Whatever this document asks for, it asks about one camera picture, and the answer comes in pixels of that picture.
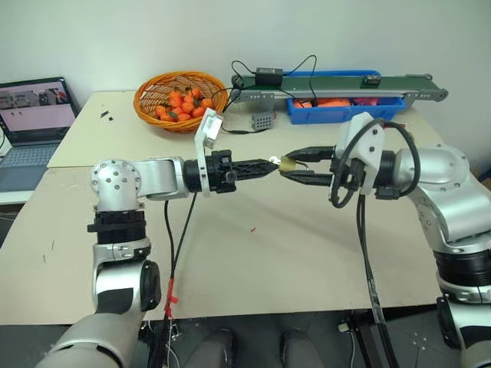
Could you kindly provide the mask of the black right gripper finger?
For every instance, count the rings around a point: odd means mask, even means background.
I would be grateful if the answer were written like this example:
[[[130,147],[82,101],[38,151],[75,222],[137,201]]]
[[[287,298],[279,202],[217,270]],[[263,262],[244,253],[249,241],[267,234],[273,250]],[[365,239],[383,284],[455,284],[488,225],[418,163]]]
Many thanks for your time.
[[[281,176],[294,182],[307,186],[326,186],[329,187],[332,181],[332,174],[316,173],[311,170],[292,170],[281,172]]]
[[[321,162],[331,160],[334,156],[334,146],[310,146],[287,153],[285,156],[300,162]]]

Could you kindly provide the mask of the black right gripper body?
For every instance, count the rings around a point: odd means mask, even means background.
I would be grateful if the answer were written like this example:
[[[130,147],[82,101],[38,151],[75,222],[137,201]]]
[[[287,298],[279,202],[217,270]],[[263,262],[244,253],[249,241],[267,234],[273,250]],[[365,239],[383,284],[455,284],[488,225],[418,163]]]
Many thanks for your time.
[[[344,152],[344,147],[340,144],[334,146],[334,153],[331,158],[330,172],[332,174],[331,188],[333,190],[334,179],[338,169],[341,167],[341,157]],[[364,179],[365,164],[359,159],[348,158],[342,166],[338,191],[346,189],[347,191],[356,192],[361,187]]]

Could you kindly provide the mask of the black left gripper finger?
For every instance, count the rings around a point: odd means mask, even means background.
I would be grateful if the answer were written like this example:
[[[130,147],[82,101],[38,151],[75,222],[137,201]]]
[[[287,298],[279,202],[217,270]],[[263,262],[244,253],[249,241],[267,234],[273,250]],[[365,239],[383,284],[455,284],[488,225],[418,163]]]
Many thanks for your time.
[[[278,165],[266,159],[234,161],[232,167],[242,171],[275,171]]]
[[[269,175],[274,171],[274,169],[270,170],[257,168],[238,168],[234,170],[234,172],[236,173],[236,181],[259,179]]]

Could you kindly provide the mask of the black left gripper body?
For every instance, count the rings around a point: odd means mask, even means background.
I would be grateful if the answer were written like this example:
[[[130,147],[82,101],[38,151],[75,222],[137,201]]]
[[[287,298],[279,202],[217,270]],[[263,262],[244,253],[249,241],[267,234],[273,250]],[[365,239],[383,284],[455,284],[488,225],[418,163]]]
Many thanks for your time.
[[[231,150],[212,151],[211,155],[206,157],[206,168],[211,192],[229,193],[236,191],[235,180],[229,181],[226,178],[227,173],[232,172]]]

